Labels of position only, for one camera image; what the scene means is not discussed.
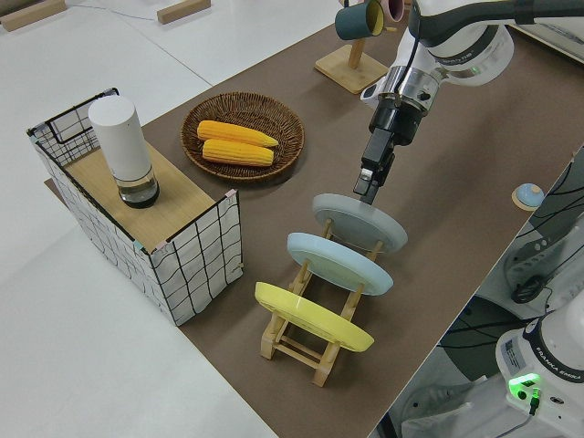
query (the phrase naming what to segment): black grid pattern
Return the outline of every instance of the black grid pattern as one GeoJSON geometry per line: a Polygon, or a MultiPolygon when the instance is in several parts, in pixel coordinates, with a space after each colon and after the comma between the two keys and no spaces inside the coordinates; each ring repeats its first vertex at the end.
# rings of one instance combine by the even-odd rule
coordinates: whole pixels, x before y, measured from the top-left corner
{"type": "Polygon", "coordinates": [[[239,196],[222,200],[148,254],[67,172],[67,164],[99,147],[89,105],[107,90],[28,130],[68,209],[94,246],[176,325],[203,311],[243,274],[239,196]]]}

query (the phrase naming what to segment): plate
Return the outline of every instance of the plate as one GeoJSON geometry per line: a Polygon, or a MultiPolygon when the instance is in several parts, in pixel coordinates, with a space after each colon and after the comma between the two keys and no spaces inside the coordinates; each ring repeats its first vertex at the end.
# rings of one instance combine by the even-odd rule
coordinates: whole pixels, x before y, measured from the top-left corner
{"type": "Polygon", "coordinates": [[[232,181],[260,182],[291,168],[304,147],[304,126],[291,109],[268,96],[225,93],[204,100],[189,112],[182,124],[181,142],[187,157],[204,171],[232,181]],[[272,148],[274,163],[269,167],[255,167],[205,160],[203,141],[197,137],[202,120],[233,123],[275,138],[279,144],[272,148]]]}
{"type": "Polygon", "coordinates": [[[338,343],[343,349],[365,351],[373,343],[371,335],[362,328],[280,287],[258,282],[255,299],[270,312],[328,342],[338,343]]]}
{"type": "Polygon", "coordinates": [[[308,260],[308,270],[314,275],[352,292],[363,285],[363,295],[383,295],[393,286],[390,275],[379,265],[324,237],[292,233],[287,250],[299,265],[308,260]]]}
{"type": "Polygon", "coordinates": [[[365,251],[372,251],[382,241],[382,253],[393,253],[408,242],[408,235],[395,219],[358,199],[323,193],[314,197],[312,212],[323,226],[327,219],[332,220],[335,237],[365,251]]]}

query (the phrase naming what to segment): brown tabletop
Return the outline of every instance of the brown tabletop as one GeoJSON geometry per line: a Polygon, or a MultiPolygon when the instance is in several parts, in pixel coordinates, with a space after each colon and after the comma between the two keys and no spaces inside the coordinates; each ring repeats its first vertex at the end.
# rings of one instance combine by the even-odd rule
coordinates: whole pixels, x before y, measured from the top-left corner
{"type": "MultiPolygon", "coordinates": [[[[401,34],[370,38],[365,52],[389,65],[401,34]]],[[[547,190],[584,140],[584,68],[513,37],[516,53],[500,78],[474,89],[443,86],[413,144],[397,150],[374,205],[399,221],[410,240],[400,252],[378,257],[395,286],[384,296],[363,297],[353,319],[375,342],[363,353],[343,350],[324,388],[310,382],[311,368],[288,356],[260,357],[270,314],[256,303],[254,286],[288,286],[297,265],[287,235],[318,234],[312,198],[352,196],[359,174],[372,110],[314,69],[344,44],[334,28],[144,127],[146,139],[214,199],[232,187],[240,191],[244,276],[181,330],[279,436],[367,436],[526,222],[511,192],[521,183],[547,190]],[[228,91],[271,96],[303,120],[305,150],[287,181],[225,182],[183,153],[186,114],[228,91]]],[[[306,297],[340,310],[346,294],[314,279],[306,297]]]]}

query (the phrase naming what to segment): wicker basket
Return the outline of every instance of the wicker basket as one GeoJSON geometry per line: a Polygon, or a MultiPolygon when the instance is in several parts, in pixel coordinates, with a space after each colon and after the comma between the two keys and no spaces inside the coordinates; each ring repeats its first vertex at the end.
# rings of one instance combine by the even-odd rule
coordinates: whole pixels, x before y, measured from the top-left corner
{"type": "Polygon", "coordinates": [[[259,182],[290,168],[302,152],[304,127],[298,116],[277,100],[255,93],[233,92],[209,98],[192,109],[182,124],[181,141],[186,155],[205,171],[232,181],[259,182]],[[274,163],[269,167],[254,167],[205,160],[203,142],[197,137],[202,120],[233,123],[275,138],[279,144],[274,148],[274,163]]]}

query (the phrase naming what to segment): yellow corn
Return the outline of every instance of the yellow corn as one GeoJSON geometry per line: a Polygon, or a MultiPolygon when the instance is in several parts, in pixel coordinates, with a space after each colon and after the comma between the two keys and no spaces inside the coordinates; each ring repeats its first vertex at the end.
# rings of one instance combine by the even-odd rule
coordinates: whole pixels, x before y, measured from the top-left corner
{"type": "Polygon", "coordinates": [[[203,145],[203,158],[210,162],[267,167],[274,162],[274,152],[241,141],[210,139],[203,145]]]}
{"type": "Polygon", "coordinates": [[[197,127],[197,137],[200,140],[220,139],[229,141],[241,141],[242,143],[253,144],[271,148],[277,146],[277,140],[259,130],[252,130],[232,123],[222,123],[221,121],[202,120],[197,127]]]}

